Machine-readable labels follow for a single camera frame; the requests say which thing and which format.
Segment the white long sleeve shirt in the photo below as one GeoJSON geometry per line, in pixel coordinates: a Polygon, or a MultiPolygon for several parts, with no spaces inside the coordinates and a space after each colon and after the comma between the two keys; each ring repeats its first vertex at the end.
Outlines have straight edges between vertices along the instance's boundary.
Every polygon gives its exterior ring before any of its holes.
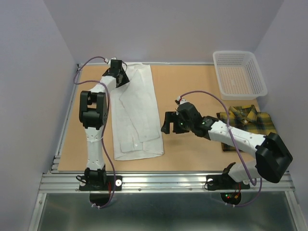
{"type": "Polygon", "coordinates": [[[111,92],[114,159],[137,160],[164,153],[151,67],[129,63],[129,83],[111,92]]]}

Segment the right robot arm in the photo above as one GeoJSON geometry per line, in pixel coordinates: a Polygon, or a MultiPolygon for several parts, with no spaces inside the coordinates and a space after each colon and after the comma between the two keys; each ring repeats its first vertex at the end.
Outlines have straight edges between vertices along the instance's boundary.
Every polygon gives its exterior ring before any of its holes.
{"type": "Polygon", "coordinates": [[[192,132],[197,137],[224,143],[250,154],[252,161],[231,163],[223,171],[221,182],[227,188],[256,178],[278,183],[293,160],[278,134],[254,134],[228,126],[215,117],[201,116],[192,103],[179,104],[176,111],[166,112],[161,131],[165,134],[192,132]]]}

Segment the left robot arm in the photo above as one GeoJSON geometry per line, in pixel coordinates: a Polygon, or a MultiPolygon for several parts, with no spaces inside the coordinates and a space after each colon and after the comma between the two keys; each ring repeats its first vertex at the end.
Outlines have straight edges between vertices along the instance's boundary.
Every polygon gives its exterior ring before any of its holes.
{"type": "Polygon", "coordinates": [[[90,90],[80,93],[79,120],[87,138],[87,165],[83,176],[77,176],[81,191],[101,191],[110,188],[103,159],[103,133],[109,114],[110,92],[129,83],[123,61],[111,59],[101,80],[90,90]]]}

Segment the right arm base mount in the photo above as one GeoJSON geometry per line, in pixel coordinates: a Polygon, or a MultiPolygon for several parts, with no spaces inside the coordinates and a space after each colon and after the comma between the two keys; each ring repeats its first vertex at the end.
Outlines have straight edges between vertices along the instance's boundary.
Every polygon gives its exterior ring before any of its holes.
{"type": "Polygon", "coordinates": [[[209,191],[250,189],[249,184],[235,182],[228,174],[207,175],[204,188],[209,191]]]}

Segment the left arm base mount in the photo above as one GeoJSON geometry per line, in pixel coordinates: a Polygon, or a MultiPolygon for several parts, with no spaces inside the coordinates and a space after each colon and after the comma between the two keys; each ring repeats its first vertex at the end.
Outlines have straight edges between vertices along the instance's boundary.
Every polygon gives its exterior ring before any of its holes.
{"type": "Polygon", "coordinates": [[[86,181],[85,176],[77,175],[76,179],[79,181],[79,190],[82,192],[89,191],[121,191],[122,190],[122,176],[116,175],[106,176],[106,183],[103,182],[89,182],[86,181]]]}

